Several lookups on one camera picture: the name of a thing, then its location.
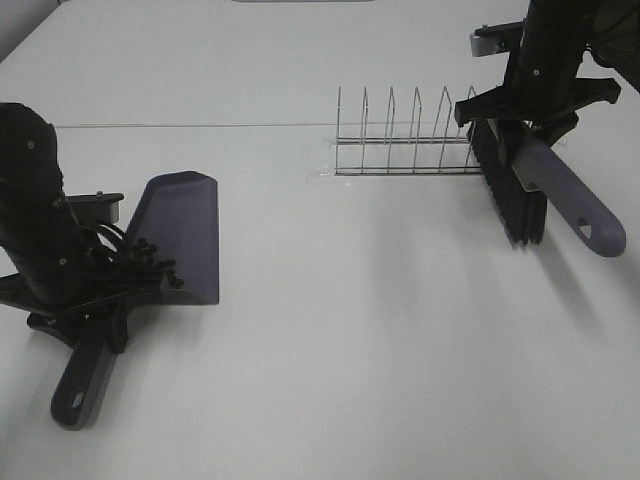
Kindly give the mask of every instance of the brush handle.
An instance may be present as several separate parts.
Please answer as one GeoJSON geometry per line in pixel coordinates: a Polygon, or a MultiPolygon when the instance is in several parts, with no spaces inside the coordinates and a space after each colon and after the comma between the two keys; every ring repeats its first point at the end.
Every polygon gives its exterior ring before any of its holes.
{"type": "Polygon", "coordinates": [[[620,221],[544,142],[525,138],[511,166],[525,189],[544,192],[587,247],[603,257],[624,252],[620,221]]]}

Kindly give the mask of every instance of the dish rack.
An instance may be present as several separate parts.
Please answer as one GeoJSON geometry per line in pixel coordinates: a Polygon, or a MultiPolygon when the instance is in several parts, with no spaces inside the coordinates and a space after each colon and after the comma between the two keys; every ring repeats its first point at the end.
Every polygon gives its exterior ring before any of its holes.
{"type": "MultiPolygon", "coordinates": [[[[467,98],[475,95],[475,89],[469,87],[467,98]]],[[[429,125],[423,123],[424,106],[418,87],[413,92],[410,121],[396,119],[398,108],[393,87],[389,89],[384,122],[370,121],[367,87],[362,95],[359,122],[341,123],[344,114],[342,100],[342,87],[339,87],[335,175],[481,174],[480,166],[472,155],[467,132],[455,128],[453,102],[446,86],[440,95],[435,121],[429,125]]]]}

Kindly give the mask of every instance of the brush bristles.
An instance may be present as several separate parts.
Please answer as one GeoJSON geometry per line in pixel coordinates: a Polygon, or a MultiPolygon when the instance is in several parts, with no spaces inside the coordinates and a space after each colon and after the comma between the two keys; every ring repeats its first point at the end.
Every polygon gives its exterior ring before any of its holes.
{"type": "Polygon", "coordinates": [[[547,197],[542,192],[525,191],[513,169],[502,166],[498,141],[486,120],[476,121],[468,135],[511,241],[523,245],[540,243],[547,217],[547,197]]]}

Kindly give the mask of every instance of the white wall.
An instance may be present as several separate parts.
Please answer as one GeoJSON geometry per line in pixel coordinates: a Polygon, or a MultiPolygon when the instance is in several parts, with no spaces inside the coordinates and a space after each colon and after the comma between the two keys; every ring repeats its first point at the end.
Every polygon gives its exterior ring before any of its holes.
{"type": "Polygon", "coordinates": [[[57,6],[57,0],[0,0],[0,61],[57,6]]]}

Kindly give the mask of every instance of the table surface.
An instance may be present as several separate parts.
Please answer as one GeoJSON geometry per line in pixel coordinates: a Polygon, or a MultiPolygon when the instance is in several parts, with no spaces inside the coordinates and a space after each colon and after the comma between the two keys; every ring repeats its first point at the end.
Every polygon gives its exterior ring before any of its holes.
{"type": "Polygon", "coordinates": [[[48,413],[68,349],[2,308],[0,477],[637,478],[640,95],[557,149],[625,224],[617,259],[552,208],[512,248],[479,177],[323,174],[338,85],[353,119],[364,84],[490,87],[505,58],[467,32],[524,9],[64,3],[0,64],[3,99],[56,124],[68,194],[125,194],[123,224],[155,175],[216,178],[221,302],[136,311],[80,432],[48,413]]]}

